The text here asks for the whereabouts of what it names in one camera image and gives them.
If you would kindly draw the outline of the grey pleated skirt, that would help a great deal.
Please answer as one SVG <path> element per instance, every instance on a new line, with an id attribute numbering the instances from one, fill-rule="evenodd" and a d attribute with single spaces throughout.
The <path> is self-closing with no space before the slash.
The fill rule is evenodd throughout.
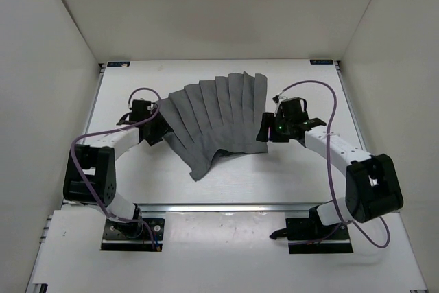
<path id="1" fill-rule="evenodd" d="M 230 73 L 188 84 L 162 100 L 161 115 L 171 127 L 164 139 L 194 181 L 219 156 L 267 152 L 267 144 L 257 141 L 267 89 L 263 74 Z"/>

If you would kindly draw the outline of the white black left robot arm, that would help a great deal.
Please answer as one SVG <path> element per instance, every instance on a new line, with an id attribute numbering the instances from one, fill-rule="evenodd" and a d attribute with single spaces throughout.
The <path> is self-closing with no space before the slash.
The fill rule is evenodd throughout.
<path id="1" fill-rule="evenodd" d="M 116 128 L 88 134 L 99 139 L 89 145 L 75 142 L 69 152 L 64 199 L 101 211 L 129 237 L 141 233 L 143 219 L 140 208 L 117 192 L 116 160 L 144 141 L 157 144 L 171 132 L 159 108 L 157 102 L 136 99 Z"/>

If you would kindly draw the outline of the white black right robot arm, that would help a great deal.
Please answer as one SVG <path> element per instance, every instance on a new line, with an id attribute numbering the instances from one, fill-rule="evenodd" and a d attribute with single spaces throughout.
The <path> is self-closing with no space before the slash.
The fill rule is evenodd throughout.
<path id="1" fill-rule="evenodd" d="M 393 160 L 386 154 L 360 150 L 332 133 L 324 121 L 309 118 L 304 99 L 274 98 L 275 112 L 264 113 L 257 141 L 288 143 L 292 140 L 319 154 L 327 168 L 344 175 L 345 194 L 314 207 L 307 222 L 310 235 L 323 238 L 332 225 L 368 222 L 403 207 L 403 195 Z"/>

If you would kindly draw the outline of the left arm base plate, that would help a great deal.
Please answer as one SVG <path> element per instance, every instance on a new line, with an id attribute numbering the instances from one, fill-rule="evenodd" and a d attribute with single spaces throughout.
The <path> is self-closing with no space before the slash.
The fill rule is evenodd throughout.
<path id="1" fill-rule="evenodd" d="M 156 216 L 152 218 L 143 217 L 143 221 L 149 226 L 152 236 L 150 236 L 149 231 L 142 224 L 106 220 L 100 250 L 161 252 L 163 250 L 165 218 L 158 218 Z"/>

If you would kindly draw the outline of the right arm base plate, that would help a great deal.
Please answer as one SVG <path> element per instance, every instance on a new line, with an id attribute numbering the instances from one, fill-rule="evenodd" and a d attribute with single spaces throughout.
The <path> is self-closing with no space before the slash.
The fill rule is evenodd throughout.
<path id="1" fill-rule="evenodd" d="M 287 239 L 291 255 L 353 253 L 347 226 L 323 226 L 311 218 L 286 218 L 285 228 L 270 234 L 270 239 Z"/>

